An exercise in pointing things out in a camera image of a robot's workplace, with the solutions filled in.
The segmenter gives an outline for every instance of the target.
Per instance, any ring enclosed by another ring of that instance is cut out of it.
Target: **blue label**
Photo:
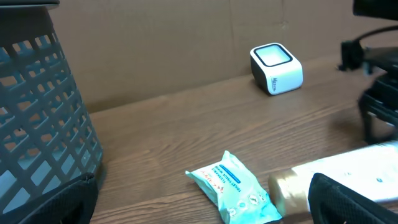
[[[232,179],[234,179],[234,180],[236,181],[236,183],[238,183],[238,184],[241,183],[241,181],[240,181],[233,173],[231,173],[231,171],[229,171],[224,165],[220,165],[220,167],[221,167],[223,170],[225,170],[225,172],[226,172],[227,174],[229,174],[229,175],[232,177]]]

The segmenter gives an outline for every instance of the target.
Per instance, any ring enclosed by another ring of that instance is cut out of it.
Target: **white cylindrical object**
[[[319,159],[269,177],[270,196],[282,216],[309,212],[308,190],[322,173],[375,202],[398,199],[398,141]]]

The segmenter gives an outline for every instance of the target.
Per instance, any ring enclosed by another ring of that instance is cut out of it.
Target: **trash bin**
[[[0,0],[0,214],[85,172],[103,156],[48,9]]]

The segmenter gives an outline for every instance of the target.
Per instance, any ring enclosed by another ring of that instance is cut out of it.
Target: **device screen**
[[[265,66],[271,67],[292,60],[292,57],[279,45],[273,44],[255,50]]]

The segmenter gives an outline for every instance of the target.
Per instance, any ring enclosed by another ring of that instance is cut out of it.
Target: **wet wipes package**
[[[263,224],[282,218],[257,178],[228,151],[220,162],[185,174],[217,205],[225,223]]]

